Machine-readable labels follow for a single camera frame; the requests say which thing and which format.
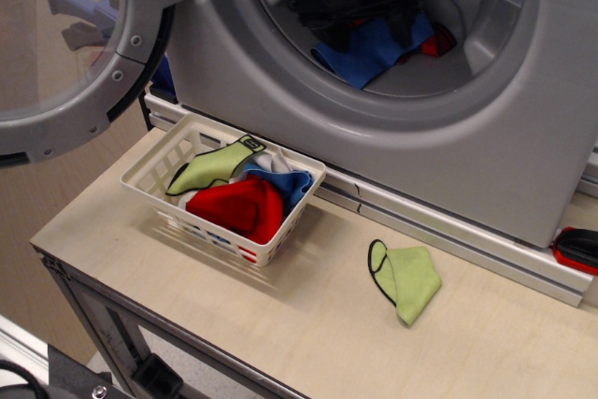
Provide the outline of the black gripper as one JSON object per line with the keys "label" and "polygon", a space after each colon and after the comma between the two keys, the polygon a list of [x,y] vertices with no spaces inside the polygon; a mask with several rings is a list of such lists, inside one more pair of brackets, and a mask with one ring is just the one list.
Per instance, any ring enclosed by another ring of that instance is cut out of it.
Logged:
{"label": "black gripper", "polygon": [[367,21],[388,14],[392,38],[402,47],[412,45],[411,27],[419,0],[288,0],[287,7],[305,27],[331,49],[346,53],[350,43],[350,23]]}

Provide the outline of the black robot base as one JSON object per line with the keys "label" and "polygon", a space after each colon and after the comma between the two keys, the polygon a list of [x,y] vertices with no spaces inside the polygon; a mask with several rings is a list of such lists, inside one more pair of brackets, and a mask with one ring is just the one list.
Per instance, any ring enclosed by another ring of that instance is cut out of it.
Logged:
{"label": "black robot base", "polygon": [[109,373],[95,373],[57,349],[1,349],[2,398],[131,398]]}

